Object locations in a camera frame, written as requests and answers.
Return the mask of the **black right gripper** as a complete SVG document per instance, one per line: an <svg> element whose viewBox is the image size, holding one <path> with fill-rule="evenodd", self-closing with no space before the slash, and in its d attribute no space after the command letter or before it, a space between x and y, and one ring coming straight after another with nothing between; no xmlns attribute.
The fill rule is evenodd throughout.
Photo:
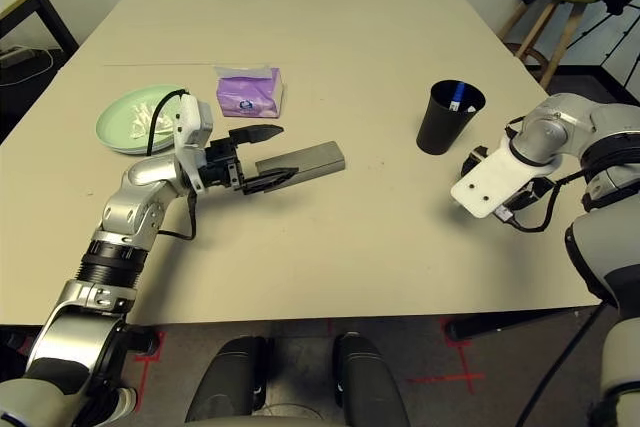
<svg viewBox="0 0 640 427"><path fill-rule="evenodd" d="M518 161L507 147L474 148L461 166L459 204L467 211L518 211L550 190L549 166Z"/></svg>

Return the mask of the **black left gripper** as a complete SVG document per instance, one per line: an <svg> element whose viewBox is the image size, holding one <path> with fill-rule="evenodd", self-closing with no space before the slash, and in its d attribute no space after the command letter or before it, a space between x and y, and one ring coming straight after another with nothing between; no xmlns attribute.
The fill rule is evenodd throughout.
<svg viewBox="0 0 640 427"><path fill-rule="evenodd" d="M205 187L223 186L240 190L244 195L274 190L291 179L299 171L297 167L268 169L257 176L244 178L237 156L237 144L259 143L284 131L273 124L255 124L229 131L229 137L213 140L205 148L205 165L199 175Z"/></svg>

